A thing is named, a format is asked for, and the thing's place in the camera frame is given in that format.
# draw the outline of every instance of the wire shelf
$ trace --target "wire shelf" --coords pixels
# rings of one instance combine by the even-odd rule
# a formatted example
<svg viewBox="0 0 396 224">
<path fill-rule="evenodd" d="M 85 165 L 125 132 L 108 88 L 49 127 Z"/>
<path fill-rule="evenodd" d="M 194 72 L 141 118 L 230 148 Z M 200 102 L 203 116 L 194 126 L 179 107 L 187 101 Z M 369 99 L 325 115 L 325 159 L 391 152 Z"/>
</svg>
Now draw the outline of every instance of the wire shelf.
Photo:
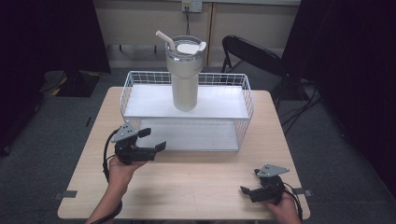
<svg viewBox="0 0 396 224">
<path fill-rule="evenodd" d="M 173 106 L 169 72 L 129 72 L 120 98 L 125 120 L 137 130 L 151 128 L 137 143 L 152 147 L 166 141 L 167 150 L 238 150 L 253 109 L 244 74 L 200 73 L 198 104 L 188 112 Z"/>
</svg>

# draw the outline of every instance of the chair seat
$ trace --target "chair seat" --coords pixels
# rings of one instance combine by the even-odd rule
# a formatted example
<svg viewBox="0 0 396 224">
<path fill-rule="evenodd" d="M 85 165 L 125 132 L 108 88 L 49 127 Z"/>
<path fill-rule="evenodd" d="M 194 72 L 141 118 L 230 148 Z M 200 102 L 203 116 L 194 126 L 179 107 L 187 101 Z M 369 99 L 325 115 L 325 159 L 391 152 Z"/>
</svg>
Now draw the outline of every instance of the chair seat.
<svg viewBox="0 0 396 224">
<path fill-rule="evenodd" d="M 240 61 L 227 73 L 247 75 L 250 88 L 254 91 L 269 91 L 274 93 L 282 82 L 282 77 L 276 76 L 268 71 L 262 70 L 250 63 Z"/>
</svg>

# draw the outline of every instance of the person's right hand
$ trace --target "person's right hand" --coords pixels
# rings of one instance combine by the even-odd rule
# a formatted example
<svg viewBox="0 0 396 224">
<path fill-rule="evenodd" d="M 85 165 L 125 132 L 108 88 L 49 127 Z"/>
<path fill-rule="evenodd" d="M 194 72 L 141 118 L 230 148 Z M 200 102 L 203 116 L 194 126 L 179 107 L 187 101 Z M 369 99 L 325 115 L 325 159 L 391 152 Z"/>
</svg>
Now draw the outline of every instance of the person's right hand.
<svg viewBox="0 0 396 224">
<path fill-rule="evenodd" d="M 294 199 L 288 193 L 283 192 L 282 199 L 278 205 L 268 201 L 262 203 L 273 212 L 276 220 L 280 224 L 301 224 Z"/>
</svg>

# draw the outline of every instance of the wall outlet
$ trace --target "wall outlet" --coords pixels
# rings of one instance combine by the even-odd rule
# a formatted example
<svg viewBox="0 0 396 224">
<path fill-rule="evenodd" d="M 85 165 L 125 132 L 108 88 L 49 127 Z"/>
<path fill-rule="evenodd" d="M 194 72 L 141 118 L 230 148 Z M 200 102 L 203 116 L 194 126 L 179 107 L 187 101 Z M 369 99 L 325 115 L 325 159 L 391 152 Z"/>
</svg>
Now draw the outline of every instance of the wall outlet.
<svg viewBox="0 0 396 224">
<path fill-rule="evenodd" d="M 181 11 L 189 10 L 189 12 L 202 12 L 202 2 L 201 1 L 182 1 Z"/>
</svg>

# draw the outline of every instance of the table top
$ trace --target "table top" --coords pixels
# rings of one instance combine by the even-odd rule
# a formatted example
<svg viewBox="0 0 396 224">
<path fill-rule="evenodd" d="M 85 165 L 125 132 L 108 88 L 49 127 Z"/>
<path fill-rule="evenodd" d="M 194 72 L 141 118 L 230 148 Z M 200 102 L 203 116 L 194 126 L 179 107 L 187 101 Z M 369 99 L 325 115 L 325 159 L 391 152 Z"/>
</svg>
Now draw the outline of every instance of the table top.
<svg viewBox="0 0 396 224">
<path fill-rule="evenodd" d="M 58 216 L 86 219 L 107 187 L 103 152 L 107 138 L 123 124 L 120 113 L 122 87 L 110 88 L 93 124 L 67 190 L 75 198 L 63 198 Z M 263 220 L 272 219 L 261 203 L 252 203 L 240 186 L 261 187 L 254 169 L 264 164 L 289 168 L 280 175 L 285 183 L 301 183 L 267 91 L 252 91 L 254 114 L 237 152 L 162 151 L 155 161 L 139 168 L 122 198 L 119 219 L 140 220 Z M 107 156 L 114 152 L 108 146 Z M 310 216 L 304 195 L 299 195 L 303 218 Z"/>
</svg>

